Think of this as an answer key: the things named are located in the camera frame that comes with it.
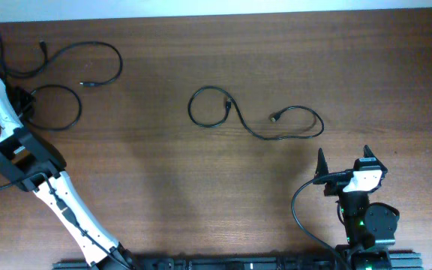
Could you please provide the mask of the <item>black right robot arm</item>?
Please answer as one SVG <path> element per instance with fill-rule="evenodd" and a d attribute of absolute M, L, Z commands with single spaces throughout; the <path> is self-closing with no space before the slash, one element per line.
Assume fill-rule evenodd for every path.
<path fill-rule="evenodd" d="M 369 200 L 381 187 L 388 169 L 368 145 L 350 169 L 330 172 L 323 150 L 318 150 L 315 183 L 324 185 L 326 197 L 338 198 L 339 217 L 346 245 L 336 251 L 351 269 L 391 269 L 388 247 L 395 244 L 400 212 L 385 203 Z"/>

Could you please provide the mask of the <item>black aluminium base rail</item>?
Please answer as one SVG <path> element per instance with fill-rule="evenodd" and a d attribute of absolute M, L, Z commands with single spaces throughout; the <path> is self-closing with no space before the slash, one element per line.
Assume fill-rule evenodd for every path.
<path fill-rule="evenodd" d="M 322 256 L 232 257 L 170 259 L 142 258 L 138 268 L 145 270 L 330 270 L 342 267 L 331 258 Z M 355 258 L 355 269 L 422 269 L 420 253 L 390 253 L 388 257 Z"/>

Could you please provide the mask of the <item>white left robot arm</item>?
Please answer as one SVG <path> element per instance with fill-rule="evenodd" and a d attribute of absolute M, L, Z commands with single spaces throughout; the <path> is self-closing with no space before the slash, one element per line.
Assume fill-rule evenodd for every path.
<path fill-rule="evenodd" d="M 45 203 L 79 245 L 86 269 L 138 269 L 137 261 L 107 232 L 82 201 L 65 170 L 65 159 L 23 119 L 35 99 L 21 88 L 8 94 L 0 78 L 0 174 L 11 186 Z"/>

